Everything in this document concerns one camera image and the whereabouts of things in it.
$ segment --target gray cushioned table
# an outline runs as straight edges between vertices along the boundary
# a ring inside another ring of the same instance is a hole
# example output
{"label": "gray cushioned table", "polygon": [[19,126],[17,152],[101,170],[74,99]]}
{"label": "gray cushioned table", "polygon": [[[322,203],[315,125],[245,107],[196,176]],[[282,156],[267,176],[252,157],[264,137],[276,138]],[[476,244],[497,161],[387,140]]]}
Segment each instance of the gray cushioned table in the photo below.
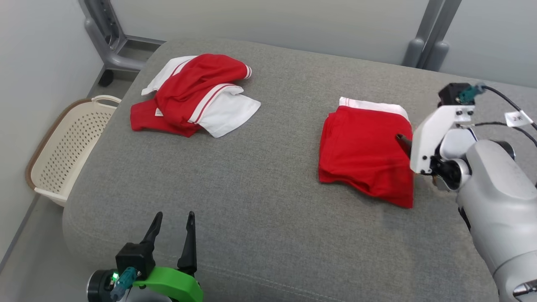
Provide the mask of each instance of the gray cushioned table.
{"label": "gray cushioned table", "polygon": [[[222,53],[252,67],[240,83],[262,103],[222,138],[133,132],[130,106],[170,58]],[[416,176],[405,210],[341,184],[320,184],[318,147],[340,96],[395,103],[416,127],[449,82],[475,80],[384,63],[230,40],[167,42],[149,59],[96,144],[69,196],[69,249],[95,268],[114,266],[164,212],[154,252],[175,267],[189,211],[196,213],[198,272],[205,301],[495,301],[496,287],[457,212],[455,195]],[[537,118],[537,90],[490,83]],[[476,121],[512,111],[488,92]],[[500,126],[535,181],[537,150]]]}

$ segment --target green plastic part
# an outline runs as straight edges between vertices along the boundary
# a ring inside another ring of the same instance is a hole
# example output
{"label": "green plastic part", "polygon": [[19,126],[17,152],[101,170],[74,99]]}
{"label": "green plastic part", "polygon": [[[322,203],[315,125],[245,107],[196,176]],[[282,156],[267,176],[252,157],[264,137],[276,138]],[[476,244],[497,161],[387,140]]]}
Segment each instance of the green plastic part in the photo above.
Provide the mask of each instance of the green plastic part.
{"label": "green plastic part", "polygon": [[144,285],[179,302],[203,301],[203,291],[198,281],[173,268],[155,267],[146,280],[133,283],[133,286]]}

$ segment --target white fabric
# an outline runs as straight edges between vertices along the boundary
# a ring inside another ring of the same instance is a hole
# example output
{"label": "white fabric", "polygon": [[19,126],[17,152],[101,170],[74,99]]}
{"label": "white fabric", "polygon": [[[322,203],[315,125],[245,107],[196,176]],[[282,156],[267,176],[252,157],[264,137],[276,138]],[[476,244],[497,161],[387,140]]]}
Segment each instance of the white fabric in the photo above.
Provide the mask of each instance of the white fabric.
{"label": "white fabric", "polygon": [[386,104],[386,103],[373,103],[366,100],[355,100],[346,97],[339,98],[339,106],[347,106],[352,108],[364,109],[364,110],[374,110],[374,111],[383,111],[395,113],[403,116],[405,119],[408,119],[407,111],[399,105],[395,104]]}
{"label": "white fabric", "polygon": [[199,124],[215,138],[239,128],[261,106],[241,95],[243,91],[233,84],[217,85],[200,101],[188,122]]}
{"label": "white fabric", "polygon": [[164,68],[155,76],[155,78],[147,85],[147,88],[142,89],[142,95],[148,95],[153,91],[161,88],[162,84],[172,75],[178,74],[181,69],[196,55],[182,56],[171,59],[164,65]]}

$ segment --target laundry basket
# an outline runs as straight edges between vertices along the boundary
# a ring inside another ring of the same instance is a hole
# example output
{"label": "laundry basket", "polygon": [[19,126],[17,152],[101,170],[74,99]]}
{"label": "laundry basket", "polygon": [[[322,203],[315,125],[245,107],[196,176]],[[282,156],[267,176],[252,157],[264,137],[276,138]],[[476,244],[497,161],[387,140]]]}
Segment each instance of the laundry basket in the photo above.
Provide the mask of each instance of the laundry basket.
{"label": "laundry basket", "polygon": [[65,206],[72,186],[110,117],[121,102],[113,96],[82,99],[67,107],[49,129],[26,167],[35,192]]}

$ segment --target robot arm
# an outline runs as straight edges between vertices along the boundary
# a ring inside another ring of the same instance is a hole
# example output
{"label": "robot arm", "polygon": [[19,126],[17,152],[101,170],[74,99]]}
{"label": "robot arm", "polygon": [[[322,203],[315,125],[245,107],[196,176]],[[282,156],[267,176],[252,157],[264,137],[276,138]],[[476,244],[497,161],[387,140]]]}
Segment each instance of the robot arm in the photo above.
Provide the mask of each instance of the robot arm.
{"label": "robot arm", "polygon": [[471,121],[482,87],[446,86],[413,142],[398,139],[411,144],[405,149],[414,172],[432,175],[439,189],[457,192],[459,213],[500,302],[537,301],[537,189],[515,163],[509,144],[478,141],[470,128],[451,129]]}

